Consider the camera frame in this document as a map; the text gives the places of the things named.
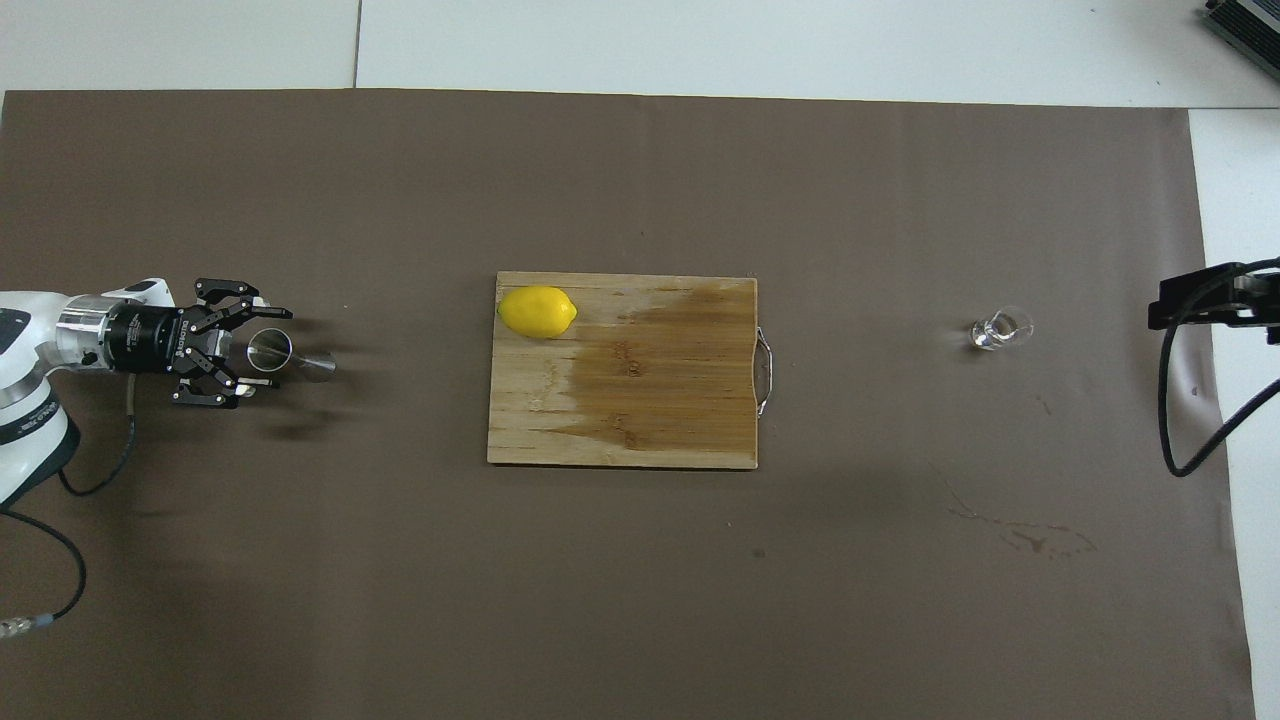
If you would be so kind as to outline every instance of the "connector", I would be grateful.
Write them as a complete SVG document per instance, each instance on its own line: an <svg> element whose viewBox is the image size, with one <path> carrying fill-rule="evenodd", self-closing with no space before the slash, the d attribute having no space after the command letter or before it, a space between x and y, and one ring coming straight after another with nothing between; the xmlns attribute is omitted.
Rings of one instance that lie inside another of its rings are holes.
<svg viewBox="0 0 1280 720"><path fill-rule="evenodd" d="M50 614L35 615L27 618L10 618L8 620L0 620L0 639L15 638L18 635L24 635L37 628L44 628L54 621L54 616Z"/></svg>

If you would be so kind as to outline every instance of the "cutting board handle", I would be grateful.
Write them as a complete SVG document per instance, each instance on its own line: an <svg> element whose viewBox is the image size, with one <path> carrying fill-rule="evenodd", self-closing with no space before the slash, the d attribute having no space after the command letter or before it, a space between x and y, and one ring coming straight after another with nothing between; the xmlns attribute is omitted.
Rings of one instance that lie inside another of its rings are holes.
<svg viewBox="0 0 1280 720"><path fill-rule="evenodd" d="M769 347L769 341L764 340L764 328L755 328L755 350L756 352L756 368L764 370L764 396L759 395L756 389L755 395L755 416L760 418L764 415L764 406L769 402L769 396L773 395L773 348ZM764 351L764 361L760 363L759 351Z"/></svg>

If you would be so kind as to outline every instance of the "metal cup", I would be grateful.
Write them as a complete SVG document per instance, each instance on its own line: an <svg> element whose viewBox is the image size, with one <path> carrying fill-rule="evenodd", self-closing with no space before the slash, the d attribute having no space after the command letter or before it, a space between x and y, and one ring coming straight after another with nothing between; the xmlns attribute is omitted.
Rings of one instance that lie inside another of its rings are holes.
<svg viewBox="0 0 1280 720"><path fill-rule="evenodd" d="M296 352L293 338L280 328L257 331L248 341L244 351L248 364L261 373L275 373L285 365L293 365L302 378L312 383L324 383L333 378L338 363L332 352Z"/></svg>

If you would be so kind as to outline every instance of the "bamboo cutting board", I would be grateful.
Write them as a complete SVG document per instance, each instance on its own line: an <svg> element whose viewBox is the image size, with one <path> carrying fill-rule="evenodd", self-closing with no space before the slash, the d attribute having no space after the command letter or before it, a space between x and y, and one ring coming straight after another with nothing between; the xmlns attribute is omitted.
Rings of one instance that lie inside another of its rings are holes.
<svg viewBox="0 0 1280 720"><path fill-rule="evenodd" d="M531 284L577 319L531 340L494 315L490 462L755 469L754 278L507 272L495 302Z"/></svg>

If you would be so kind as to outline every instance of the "metal handle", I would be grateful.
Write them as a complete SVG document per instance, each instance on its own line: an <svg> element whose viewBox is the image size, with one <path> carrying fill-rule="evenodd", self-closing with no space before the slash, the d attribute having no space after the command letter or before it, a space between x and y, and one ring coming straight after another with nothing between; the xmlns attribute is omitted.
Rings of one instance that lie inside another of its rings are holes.
<svg viewBox="0 0 1280 720"><path fill-rule="evenodd" d="M764 328L755 328L755 347L764 350L764 397L755 401L755 416L760 418L764 415L764 406L769 402L769 396L773 395L773 348L769 347L769 341L764 340Z"/></svg>

